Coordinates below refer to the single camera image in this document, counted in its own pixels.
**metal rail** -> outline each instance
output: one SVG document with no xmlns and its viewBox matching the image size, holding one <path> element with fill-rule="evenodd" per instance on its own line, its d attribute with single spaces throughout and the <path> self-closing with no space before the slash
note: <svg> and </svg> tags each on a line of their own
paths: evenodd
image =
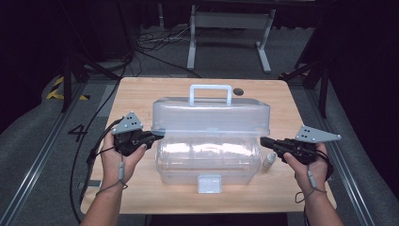
<svg viewBox="0 0 399 226">
<path fill-rule="evenodd" d="M 39 176 L 55 147 L 56 141 L 59 137 L 59 133 L 62 130 L 65 121 L 71 114 L 73 106 L 82 95 L 85 86 L 86 84 L 83 83 L 76 84 L 70 107 L 68 107 L 67 111 L 60 114 L 58 119 L 56 120 L 56 123 L 54 124 L 49 137 L 44 142 L 43 146 L 40 149 L 40 152 L 38 153 L 38 156 L 36 157 L 31 168 L 25 175 L 23 182 L 21 183 L 18 191 L 15 193 L 11 203 L 8 205 L 6 212 L 1 217 L 0 226 L 12 225 L 16 217 L 18 217 L 18 214 L 24 206 L 24 203 L 28 198 L 30 192 L 32 191 L 35 183 L 38 181 Z"/>
<path fill-rule="evenodd" d="M 306 93 L 311 101 L 312 108 L 317 115 L 317 120 L 319 120 L 322 126 L 321 129 L 331 133 L 331 127 L 328 121 L 324 120 L 319 112 L 318 99 L 316 94 L 312 90 L 306 90 Z M 352 176 L 352 173 L 345 162 L 345 159 L 343 157 L 340 147 L 338 146 L 337 141 L 331 141 L 327 144 L 327 146 L 329 146 L 330 150 L 332 151 L 328 153 L 328 156 L 330 156 L 333 159 L 335 163 L 335 168 L 338 170 L 343 179 L 343 184 L 355 208 L 356 214 L 358 215 L 361 225 L 365 226 L 375 225 L 373 218 L 370 215 L 370 211 L 368 210 L 367 205 L 360 194 L 358 184 L 355 181 L 355 178 Z"/>
</svg>

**metal frame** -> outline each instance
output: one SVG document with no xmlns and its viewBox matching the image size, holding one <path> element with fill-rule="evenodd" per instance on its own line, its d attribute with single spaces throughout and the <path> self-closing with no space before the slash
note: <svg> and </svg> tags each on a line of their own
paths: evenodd
<svg viewBox="0 0 399 226">
<path fill-rule="evenodd" d="M 26 173 L 23 182 L 18 188 L 18 191 L 15 193 L 11 203 L 8 205 L 6 212 L 0 218 L 1 226 L 13 224 L 15 219 L 18 217 L 21 209 L 23 208 L 24 203 L 26 202 L 30 192 L 38 181 L 39 176 L 47 162 L 47 159 L 50 157 L 51 153 L 54 150 L 56 141 L 59 137 L 59 133 L 61 132 L 67 118 L 72 113 L 73 106 L 77 103 L 80 96 L 82 95 L 86 84 L 78 83 L 76 86 L 77 87 L 73 92 L 72 101 L 70 102 L 70 107 L 68 107 L 65 113 L 59 115 L 49 137 L 44 142 L 44 145 L 41 147 L 41 150 L 36 157 L 34 163 L 30 167 L 29 171 Z"/>
<path fill-rule="evenodd" d="M 190 21 L 190 47 L 188 49 L 187 69 L 194 70 L 196 60 L 196 27 L 228 27 L 245 29 L 263 29 L 261 41 L 256 42 L 259 58 L 262 62 L 263 71 L 271 73 L 270 64 L 267 60 L 264 47 L 270 33 L 276 11 L 270 10 L 268 14 L 245 14 L 245 13 L 217 13 L 197 12 L 196 6 L 191 7 Z"/>
</svg>

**forearm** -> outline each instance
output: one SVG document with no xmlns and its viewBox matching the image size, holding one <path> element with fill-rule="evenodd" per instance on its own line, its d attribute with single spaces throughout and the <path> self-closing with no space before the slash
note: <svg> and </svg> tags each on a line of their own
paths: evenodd
<svg viewBox="0 0 399 226">
<path fill-rule="evenodd" d="M 343 225 L 325 193 L 314 192 L 305 200 L 305 206 L 311 226 Z"/>
<path fill-rule="evenodd" d="M 98 193 L 81 225 L 117 225 L 122 190 L 123 185 L 118 184 Z"/>
</svg>

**gray tracker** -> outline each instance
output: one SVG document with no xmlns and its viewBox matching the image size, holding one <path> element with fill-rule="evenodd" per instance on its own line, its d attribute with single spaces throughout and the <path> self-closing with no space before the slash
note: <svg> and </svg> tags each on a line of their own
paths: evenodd
<svg viewBox="0 0 399 226">
<path fill-rule="evenodd" d="M 138 119 L 135 113 L 131 111 L 123 120 L 112 130 L 113 135 L 135 131 L 143 128 L 143 123 Z"/>
<path fill-rule="evenodd" d="M 339 139 L 341 139 L 340 135 L 314 129 L 306 125 L 302 125 L 295 136 L 295 140 L 308 143 L 327 142 Z"/>
</svg>

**human hand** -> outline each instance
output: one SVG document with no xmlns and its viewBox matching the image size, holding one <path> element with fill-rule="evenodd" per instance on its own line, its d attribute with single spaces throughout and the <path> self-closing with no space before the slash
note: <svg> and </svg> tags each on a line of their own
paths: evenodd
<svg viewBox="0 0 399 226">
<path fill-rule="evenodd" d="M 316 149 L 327 154 L 326 145 L 324 143 L 317 143 Z M 295 178 L 302 192 L 306 195 L 312 191 L 313 187 L 311 186 L 308 176 L 308 166 L 301 164 L 290 153 L 285 153 L 284 158 L 288 165 L 295 171 Z M 316 161 L 309 165 L 309 170 L 313 174 L 317 189 L 326 190 L 327 162 L 321 157 L 317 157 Z"/>
<path fill-rule="evenodd" d="M 104 173 L 102 189 L 109 187 L 119 181 L 121 161 L 124 162 L 124 174 L 122 182 L 126 184 L 130 178 L 132 178 L 138 161 L 140 161 L 147 150 L 147 145 L 143 144 L 129 156 L 124 156 L 118 153 L 115 148 L 112 147 L 114 147 L 114 136 L 111 133 L 108 133 L 104 138 L 102 150 L 111 150 L 101 153 Z"/>
</svg>

